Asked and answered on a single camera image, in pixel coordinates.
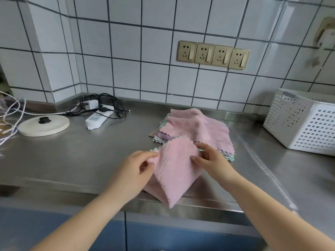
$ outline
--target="microfiber cloth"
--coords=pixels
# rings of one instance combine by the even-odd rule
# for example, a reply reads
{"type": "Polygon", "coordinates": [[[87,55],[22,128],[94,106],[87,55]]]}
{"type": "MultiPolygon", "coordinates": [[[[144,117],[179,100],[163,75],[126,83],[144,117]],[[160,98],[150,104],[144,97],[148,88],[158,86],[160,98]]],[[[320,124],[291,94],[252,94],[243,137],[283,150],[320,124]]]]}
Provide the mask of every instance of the microfiber cloth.
{"type": "Polygon", "coordinates": [[[161,139],[170,140],[186,135],[192,141],[207,143],[228,154],[235,153],[227,125],[205,116],[199,109],[171,109],[171,116],[167,116],[165,121],[156,134],[161,139]]]}
{"type": "Polygon", "coordinates": [[[172,208],[203,171],[190,159],[199,149],[183,135],[154,151],[159,156],[147,160],[154,163],[153,175],[143,190],[172,208]]]}

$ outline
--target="white plastic basket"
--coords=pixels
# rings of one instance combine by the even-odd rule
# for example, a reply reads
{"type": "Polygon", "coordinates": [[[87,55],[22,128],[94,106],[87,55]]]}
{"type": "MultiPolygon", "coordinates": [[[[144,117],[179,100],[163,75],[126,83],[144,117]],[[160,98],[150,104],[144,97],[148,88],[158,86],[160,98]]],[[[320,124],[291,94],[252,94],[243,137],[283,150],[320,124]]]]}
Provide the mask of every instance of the white plastic basket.
{"type": "Polygon", "coordinates": [[[279,89],[263,126],[288,149],[335,156],[335,96],[279,89]]]}

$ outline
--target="backsplash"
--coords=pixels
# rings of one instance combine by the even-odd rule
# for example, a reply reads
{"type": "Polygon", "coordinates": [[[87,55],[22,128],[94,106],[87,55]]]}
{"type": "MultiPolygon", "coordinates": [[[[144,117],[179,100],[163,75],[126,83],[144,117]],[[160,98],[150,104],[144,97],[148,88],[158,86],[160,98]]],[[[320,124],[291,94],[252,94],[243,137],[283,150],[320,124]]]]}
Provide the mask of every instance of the backsplash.
{"type": "Polygon", "coordinates": [[[0,63],[28,100],[106,92],[264,114],[277,88],[335,95],[334,49],[311,65],[328,16],[335,0],[0,0],[0,63]],[[247,67],[177,62],[180,40],[251,50],[247,67]]]}

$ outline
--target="left hand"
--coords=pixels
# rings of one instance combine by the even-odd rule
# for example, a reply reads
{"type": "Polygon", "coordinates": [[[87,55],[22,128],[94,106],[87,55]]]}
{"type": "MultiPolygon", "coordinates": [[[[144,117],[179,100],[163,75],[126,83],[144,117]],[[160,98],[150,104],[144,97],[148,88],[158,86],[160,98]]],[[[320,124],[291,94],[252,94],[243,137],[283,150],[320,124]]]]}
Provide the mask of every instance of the left hand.
{"type": "Polygon", "coordinates": [[[130,154],[124,159],[101,195],[108,197],[110,202],[120,202],[120,206],[135,198],[153,174],[153,164],[147,165],[146,160],[158,155],[157,152],[143,151],[130,154]],[[142,173],[140,173],[140,166],[146,166],[142,173]]]}

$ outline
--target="power strip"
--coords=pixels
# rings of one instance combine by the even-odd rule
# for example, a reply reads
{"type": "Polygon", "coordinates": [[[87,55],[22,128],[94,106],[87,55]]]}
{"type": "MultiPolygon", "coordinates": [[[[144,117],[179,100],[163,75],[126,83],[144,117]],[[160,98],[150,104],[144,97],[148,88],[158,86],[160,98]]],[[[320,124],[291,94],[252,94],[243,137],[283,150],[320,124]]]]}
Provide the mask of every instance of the power strip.
{"type": "Polygon", "coordinates": [[[107,112],[101,112],[101,111],[96,111],[94,114],[92,114],[89,118],[85,120],[86,128],[88,130],[93,130],[96,128],[100,128],[101,125],[107,120],[107,118],[113,114],[114,107],[109,106],[109,105],[103,105],[103,107],[106,107],[108,109],[111,109],[112,111],[107,111],[107,112]]]}

